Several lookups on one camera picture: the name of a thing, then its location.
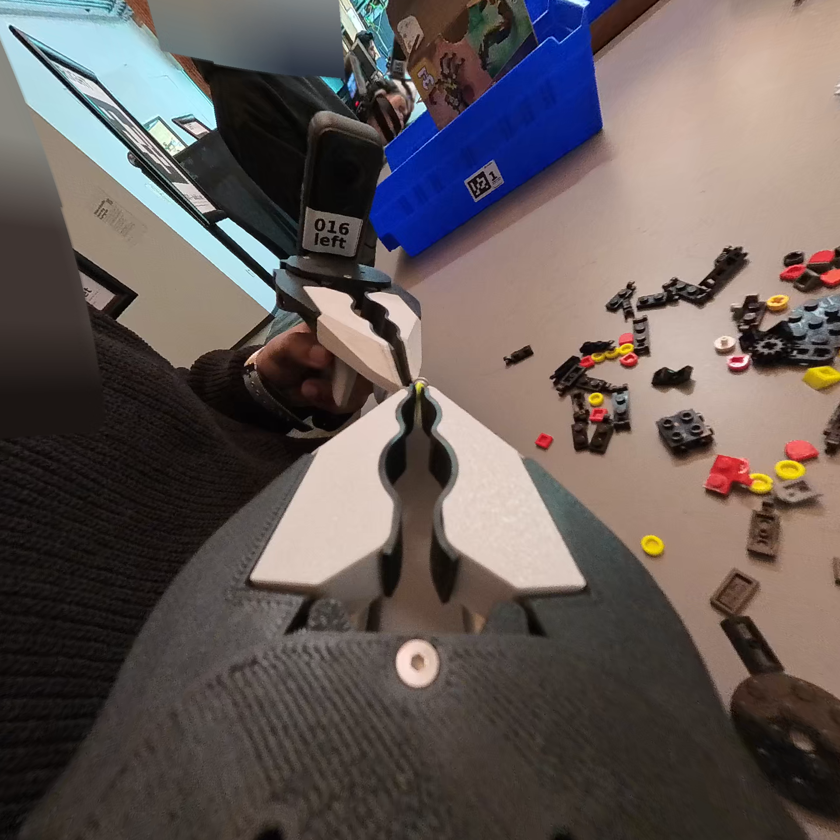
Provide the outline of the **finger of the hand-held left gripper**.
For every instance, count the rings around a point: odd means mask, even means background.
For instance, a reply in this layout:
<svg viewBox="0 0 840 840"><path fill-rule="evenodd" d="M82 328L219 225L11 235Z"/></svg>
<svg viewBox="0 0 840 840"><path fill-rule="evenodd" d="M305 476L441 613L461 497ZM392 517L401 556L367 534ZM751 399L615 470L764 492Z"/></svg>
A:
<svg viewBox="0 0 840 840"><path fill-rule="evenodd" d="M364 316L374 334L390 347L397 381L413 382L422 366L421 305L407 291L367 291Z"/></svg>
<svg viewBox="0 0 840 840"><path fill-rule="evenodd" d="M349 294L327 287L310 287L308 294L318 309L318 341L336 360L383 389L398 389L407 384L407 375L397 365L392 344L374 331L369 320L353 310Z"/></svg>

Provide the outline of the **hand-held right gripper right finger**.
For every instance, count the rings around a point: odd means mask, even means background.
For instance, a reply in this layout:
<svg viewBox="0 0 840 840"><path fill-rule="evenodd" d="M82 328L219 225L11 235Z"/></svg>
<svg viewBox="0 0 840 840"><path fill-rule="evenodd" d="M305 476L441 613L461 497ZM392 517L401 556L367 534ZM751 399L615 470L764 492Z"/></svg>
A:
<svg viewBox="0 0 840 840"><path fill-rule="evenodd" d="M441 603L487 617L500 602L583 592L520 453L431 385L421 386L421 420L440 486L429 564Z"/></svg>

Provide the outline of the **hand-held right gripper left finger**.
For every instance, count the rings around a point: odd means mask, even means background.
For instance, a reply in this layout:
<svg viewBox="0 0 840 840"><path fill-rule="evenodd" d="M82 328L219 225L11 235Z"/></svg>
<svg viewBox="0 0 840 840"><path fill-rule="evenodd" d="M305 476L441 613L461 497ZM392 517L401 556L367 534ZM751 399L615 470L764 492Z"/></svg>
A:
<svg viewBox="0 0 840 840"><path fill-rule="evenodd" d="M417 390L386 398L321 446L255 562L257 590L341 604L359 629L380 629L403 567L406 441Z"/></svg>

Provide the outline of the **person's left forearm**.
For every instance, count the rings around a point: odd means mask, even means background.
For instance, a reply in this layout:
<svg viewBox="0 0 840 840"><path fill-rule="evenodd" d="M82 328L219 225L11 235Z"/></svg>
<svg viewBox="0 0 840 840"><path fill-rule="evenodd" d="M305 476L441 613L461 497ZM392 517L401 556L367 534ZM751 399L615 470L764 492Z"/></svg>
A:
<svg viewBox="0 0 840 840"><path fill-rule="evenodd" d="M214 350L176 371L237 445L274 456L282 450L301 452L312 441L259 405L246 388L245 363L258 350L257 346Z"/></svg>

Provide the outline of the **cardboard lego box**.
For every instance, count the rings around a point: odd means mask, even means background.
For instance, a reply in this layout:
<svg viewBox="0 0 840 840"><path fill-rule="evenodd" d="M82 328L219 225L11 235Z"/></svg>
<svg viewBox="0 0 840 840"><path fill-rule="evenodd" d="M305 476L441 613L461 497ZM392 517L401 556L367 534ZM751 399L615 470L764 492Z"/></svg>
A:
<svg viewBox="0 0 840 840"><path fill-rule="evenodd" d="M391 1L386 14L437 130L538 45L524 1Z"/></svg>

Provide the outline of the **scattered lego pieces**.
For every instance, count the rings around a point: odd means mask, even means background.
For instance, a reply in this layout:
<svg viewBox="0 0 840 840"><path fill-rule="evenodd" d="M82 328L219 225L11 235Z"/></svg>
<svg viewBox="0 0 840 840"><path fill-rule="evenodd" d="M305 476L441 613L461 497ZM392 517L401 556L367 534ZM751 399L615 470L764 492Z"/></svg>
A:
<svg viewBox="0 0 840 840"><path fill-rule="evenodd" d="M795 235L629 264L521 251L497 425L663 585L718 676L751 616L790 672L838 686L838 249Z"/></svg>

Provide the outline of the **black round lego plate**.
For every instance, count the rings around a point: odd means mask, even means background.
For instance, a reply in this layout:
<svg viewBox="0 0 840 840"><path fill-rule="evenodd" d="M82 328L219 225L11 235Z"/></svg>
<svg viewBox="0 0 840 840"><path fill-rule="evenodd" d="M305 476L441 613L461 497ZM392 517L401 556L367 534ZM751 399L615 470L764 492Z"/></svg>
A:
<svg viewBox="0 0 840 840"><path fill-rule="evenodd" d="M819 816L839 816L839 700L784 672L752 675L734 691L730 714L742 742L775 790Z"/></svg>

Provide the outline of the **person's left hand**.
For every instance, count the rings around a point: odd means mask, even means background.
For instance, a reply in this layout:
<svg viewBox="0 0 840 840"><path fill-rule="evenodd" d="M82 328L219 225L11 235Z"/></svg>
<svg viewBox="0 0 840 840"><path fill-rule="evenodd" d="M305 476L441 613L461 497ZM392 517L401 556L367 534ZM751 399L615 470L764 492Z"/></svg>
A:
<svg viewBox="0 0 840 840"><path fill-rule="evenodd" d="M361 410L373 385L358 376L344 406L333 399L333 355L305 323L270 339L257 353L255 366L266 387L290 406L335 416Z"/></svg>

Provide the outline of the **grey wristwatch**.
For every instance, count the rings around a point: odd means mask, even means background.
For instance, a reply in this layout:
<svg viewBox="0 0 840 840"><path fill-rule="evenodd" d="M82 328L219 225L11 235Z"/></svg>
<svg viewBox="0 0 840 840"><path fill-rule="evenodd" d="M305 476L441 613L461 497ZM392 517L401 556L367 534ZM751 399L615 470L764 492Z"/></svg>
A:
<svg viewBox="0 0 840 840"><path fill-rule="evenodd" d="M243 368L243 382L251 400L265 414L273 420L286 426L289 433L298 436L313 434L316 431L312 421L312 413L305 407L293 405L273 391L259 372L258 361L264 347L255 350L245 361Z"/></svg>

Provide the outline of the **blue plastic bin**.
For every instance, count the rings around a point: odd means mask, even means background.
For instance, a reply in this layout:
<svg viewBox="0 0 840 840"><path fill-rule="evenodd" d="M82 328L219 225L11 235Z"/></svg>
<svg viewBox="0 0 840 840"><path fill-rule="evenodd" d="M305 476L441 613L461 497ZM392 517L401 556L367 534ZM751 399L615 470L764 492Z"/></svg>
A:
<svg viewBox="0 0 840 840"><path fill-rule="evenodd" d="M425 112L385 147L371 222L417 256L602 131L587 2L527 2L536 49L446 128Z"/></svg>

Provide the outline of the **large black framed poster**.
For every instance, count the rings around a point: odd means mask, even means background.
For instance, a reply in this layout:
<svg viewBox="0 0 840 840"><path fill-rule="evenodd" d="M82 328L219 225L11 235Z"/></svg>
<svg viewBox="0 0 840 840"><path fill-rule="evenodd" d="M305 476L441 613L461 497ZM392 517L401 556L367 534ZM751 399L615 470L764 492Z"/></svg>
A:
<svg viewBox="0 0 840 840"><path fill-rule="evenodd" d="M227 217L92 71L16 26L9 25L8 30L124 146L131 154L135 167L177 206L205 228Z"/></svg>

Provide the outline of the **white wall label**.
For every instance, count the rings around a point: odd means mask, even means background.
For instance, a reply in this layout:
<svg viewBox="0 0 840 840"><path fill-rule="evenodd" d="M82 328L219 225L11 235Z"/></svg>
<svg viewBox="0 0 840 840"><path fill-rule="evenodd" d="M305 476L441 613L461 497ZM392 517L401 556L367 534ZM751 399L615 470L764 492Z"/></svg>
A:
<svg viewBox="0 0 840 840"><path fill-rule="evenodd" d="M140 242L146 234L147 227L103 190L94 189L89 208L94 218L132 245Z"/></svg>

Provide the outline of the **black picture frame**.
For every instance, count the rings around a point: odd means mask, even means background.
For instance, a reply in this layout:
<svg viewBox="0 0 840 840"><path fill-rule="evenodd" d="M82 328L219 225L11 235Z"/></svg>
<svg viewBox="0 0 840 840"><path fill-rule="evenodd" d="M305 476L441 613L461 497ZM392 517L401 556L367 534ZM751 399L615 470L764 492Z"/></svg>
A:
<svg viewBox="0 0 840 840"><path fill-rule="evenodd" d="M112 319L118 319L137 299L138 293L79 251L74 249L73 253L88 305Z"/></svg>

